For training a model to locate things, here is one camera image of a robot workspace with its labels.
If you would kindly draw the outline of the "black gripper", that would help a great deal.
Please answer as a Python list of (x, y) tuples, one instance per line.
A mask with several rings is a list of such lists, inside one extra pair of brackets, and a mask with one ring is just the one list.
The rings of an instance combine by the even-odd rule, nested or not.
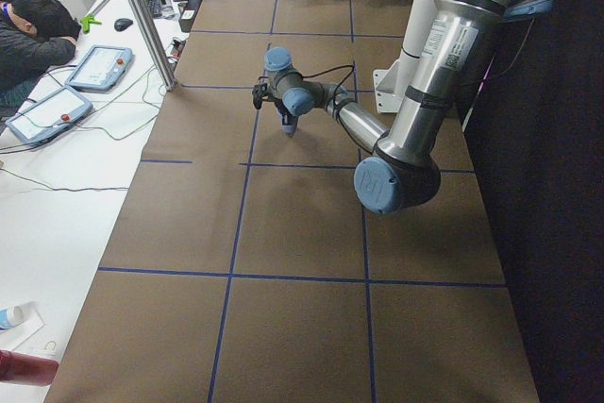
[(276, 106), (282, 128), (295, 128), (295, 117), (284, 107)]

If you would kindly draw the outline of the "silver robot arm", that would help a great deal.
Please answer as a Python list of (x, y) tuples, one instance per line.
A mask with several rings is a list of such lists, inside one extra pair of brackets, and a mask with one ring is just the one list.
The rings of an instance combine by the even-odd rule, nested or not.
[(367, 154), (355, 169), (354, 188), (370, 211), (422, 205), (440, 187), (431, 157), (440, 126), (461, 82), (481, 81), (487, 39), (498, 25), (548, 12), (553, 1), (413, 0), (399, 57), (374, 75), (377, 106), (397, 110), (390, 126), (341, 85), (308, 81), (283, 47), (266, 52), (253, 103), (256, 108), (273, 103), (290, 134), (299, 117), (313, 109), (323, 109), (338, 122)]

